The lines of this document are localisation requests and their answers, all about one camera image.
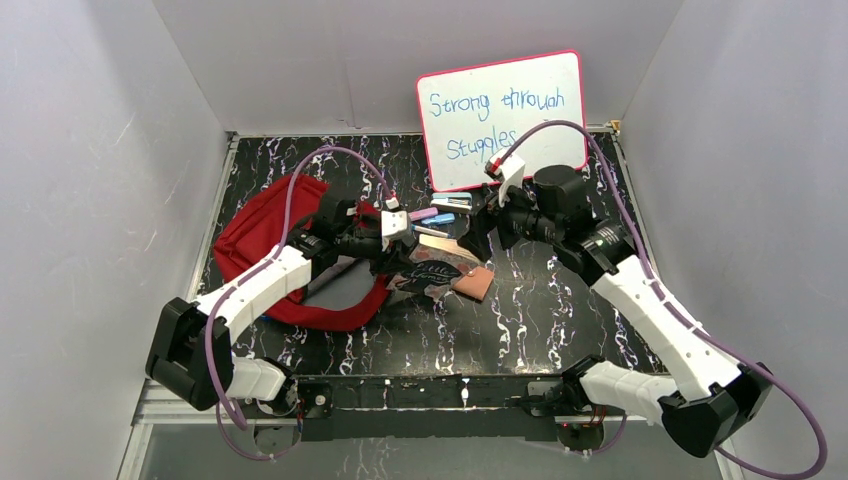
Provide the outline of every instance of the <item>black marble table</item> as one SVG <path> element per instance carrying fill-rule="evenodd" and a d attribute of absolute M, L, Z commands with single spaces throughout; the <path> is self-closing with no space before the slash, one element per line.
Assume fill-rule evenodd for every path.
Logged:
<path fill-rule="evenodd" d="M 630 205 L 612 134 L 597 133 L 595 138 L 615 166 L 617 188 Z M 347 147 L 375 162 L 410 211 L 428 206 L 432 189 L 419 135 L 244 138 L 238 144 L 214 238 L 253 195 L 323 145 Z M 305 173 L 342 184 L 363 200 L 373 203 L 378 198 L 376 179 L 344 155 L 313 160 Z M 595 213 L 619 218 L 611 186 L 594 157 L 584 177 Z M 475 192 L 475 201 L 483 193 Z M 461 217 L 450 228 L 461 234 L 466 222 Z M 552 373 L 587 354 L 600 354 L 646 373 L 663 371 L 629 323 L 562 268 L 549 246 L 522 241 L 502 251 L 494 237 L 495 255 L 487 266 L 494 270 L 495 280 L 482 303 L 452 293 L 436 302 L 428 297 L 395 302 L 390 298 L 369 323 L 347 333 L 263 318 L 244 332 L 234 349 L 242 356 L 276 358 L 301 375 Z M 200 293 L 222 283 L 210 249 Z"/>

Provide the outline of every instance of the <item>gray wall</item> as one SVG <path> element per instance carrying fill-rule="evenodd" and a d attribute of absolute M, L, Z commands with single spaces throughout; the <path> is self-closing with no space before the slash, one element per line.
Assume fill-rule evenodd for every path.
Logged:
<path fill-rule="evenodd" d="M 586 115 L 624 115 L 682 0 L 153 0 L 227 130 L 421 131 L 419 75 L 574 48 Z"/>
<path fill-rule="evenodd" d="M 0 478 L 114 478 L 225 137 L 148 0 L 0 15 Z"/>
<path fill-rule="evenodd" d="M 623 125 L 666 283 L 812 405 L 831 446 L 822 479 L 848 471 L 846 45 L 843 0 L 689 0 Z M 814 459 L 777 392 L 735 438 L 773 469 Z"/>

